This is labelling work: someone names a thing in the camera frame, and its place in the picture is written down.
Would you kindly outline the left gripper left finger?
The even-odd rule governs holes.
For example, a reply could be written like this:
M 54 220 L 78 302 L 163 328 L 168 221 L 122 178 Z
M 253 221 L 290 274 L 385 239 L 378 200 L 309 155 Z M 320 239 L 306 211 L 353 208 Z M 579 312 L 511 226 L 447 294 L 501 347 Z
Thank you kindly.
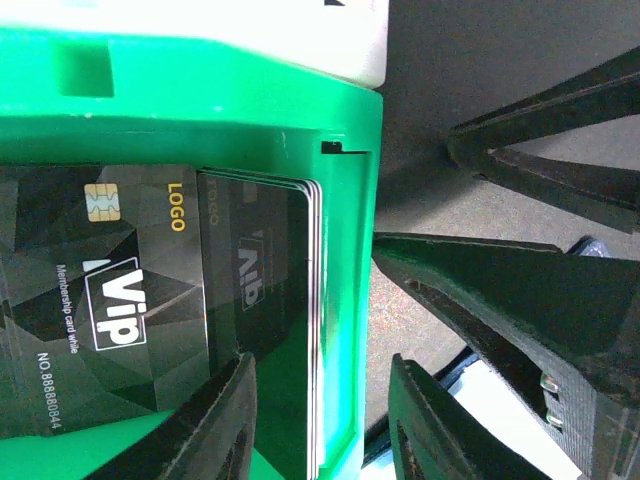
M 157 428 L 91 479 L 247 479 L 257 420 L 255 360 L 226 364 Z

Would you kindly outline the blue card holder wallet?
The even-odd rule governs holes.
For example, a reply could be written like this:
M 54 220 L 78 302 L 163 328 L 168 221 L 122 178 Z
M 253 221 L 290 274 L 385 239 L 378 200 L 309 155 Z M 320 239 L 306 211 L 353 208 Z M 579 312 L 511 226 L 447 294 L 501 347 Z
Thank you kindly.
M 608 475 L 603 418 L 584 368 L 604 338 L 608 259 L 552 246 L 442 236 L 374 237 L 389 279 L 464 340 L 432 376 L 483 415 L 516 398 L 589 479 Z

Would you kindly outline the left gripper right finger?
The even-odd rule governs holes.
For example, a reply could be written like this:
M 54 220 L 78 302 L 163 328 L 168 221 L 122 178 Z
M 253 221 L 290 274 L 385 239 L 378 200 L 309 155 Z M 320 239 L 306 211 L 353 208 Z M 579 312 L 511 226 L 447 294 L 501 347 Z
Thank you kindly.
M 388 422 L 397 479 L 573 479 L 575 465 L 507 408 L 504 444 L 416 361 L 391 361 Z

